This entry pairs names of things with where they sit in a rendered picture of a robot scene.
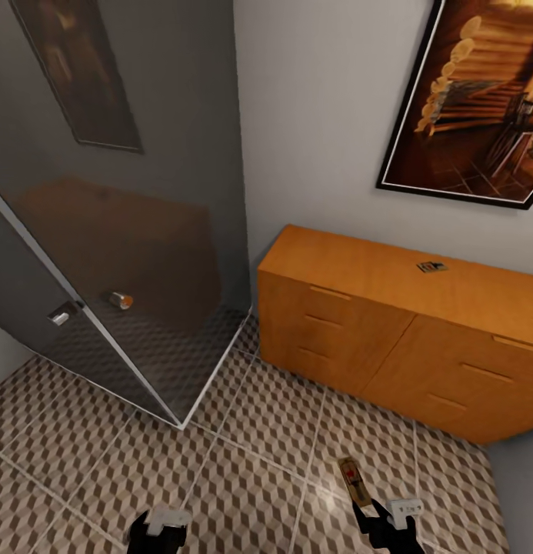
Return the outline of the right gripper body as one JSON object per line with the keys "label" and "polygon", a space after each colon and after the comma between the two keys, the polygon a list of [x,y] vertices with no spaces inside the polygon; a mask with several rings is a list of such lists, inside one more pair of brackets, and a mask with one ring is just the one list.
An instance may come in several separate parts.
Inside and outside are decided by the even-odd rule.
{"label": "right gripper body", "polygon": [[374,549],[388,548],[391,554],[406,554],[411,548],[421,548],[416,540],[415,520],[406,517],[407,529],[397,530],[387,517],[368,520],[369,542]]}

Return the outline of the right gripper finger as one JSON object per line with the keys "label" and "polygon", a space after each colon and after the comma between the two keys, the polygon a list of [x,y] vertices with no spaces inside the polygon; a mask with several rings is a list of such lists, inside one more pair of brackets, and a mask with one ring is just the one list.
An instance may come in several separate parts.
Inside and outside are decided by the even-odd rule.
{"label": "right gripper finger", "polygon": [[370,519],[370,517],[367,518],[364,513],[362,513],[361,509],[358,507],[354,500],[352,501],[352,508],[354,509],[354,513],[356,515],[356,519],[358,520],[361,532],[363,534],[368,534],[368,520]]}
{"label": "right gripper finger", "polygon": [[375,499],[371,499],[371,501],[373,502],[372,505],[375,507],[381,517],[391,515],[389,514],[390,512],[386,511],[387,509],[384,506],[381,506]]}

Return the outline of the mousetrap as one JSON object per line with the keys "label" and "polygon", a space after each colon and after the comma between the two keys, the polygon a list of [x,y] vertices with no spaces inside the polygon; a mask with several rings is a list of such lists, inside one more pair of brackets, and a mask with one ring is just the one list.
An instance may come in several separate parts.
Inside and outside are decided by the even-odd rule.
{"label": "mousetrap", "polygon": [[420,270],[422,270],[424,273],[429,272],[438,272],[442,270],[447,270],[447,266],[442,261],[431,261],[431,262],[424,262],[422,264],[418,264],[418,267]]}
{"label": "mousetrap", "polygon": [[373,502],[371,501],[364,480],[360,476],[353,457],[349,456],[338,459],[337,462],[342,476],[344,477],[347,489],[350,492],[352,501],[354,500],[360,509],[370,506]]}

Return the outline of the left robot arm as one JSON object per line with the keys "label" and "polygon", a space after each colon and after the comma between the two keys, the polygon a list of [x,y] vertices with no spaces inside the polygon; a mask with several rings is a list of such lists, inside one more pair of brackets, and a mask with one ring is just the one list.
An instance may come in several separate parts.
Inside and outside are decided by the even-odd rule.
{"label": "left robot arm", "polygon": [[150,524],[145,523],[148,510],[131,524],[127,554],[177,554],[185,545],[189,510],[155,507]]}

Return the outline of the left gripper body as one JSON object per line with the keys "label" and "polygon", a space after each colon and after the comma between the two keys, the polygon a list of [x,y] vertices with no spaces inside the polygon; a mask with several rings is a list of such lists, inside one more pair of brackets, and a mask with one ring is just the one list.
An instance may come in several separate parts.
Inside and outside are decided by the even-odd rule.
{"label": "left gripper body", "polygon": [[177,554],[181,535],[180,526],[164,525],[159,536],[147,535],[148,524],[138,522],[131,534],[127,554],[148,550],[152,554]]}

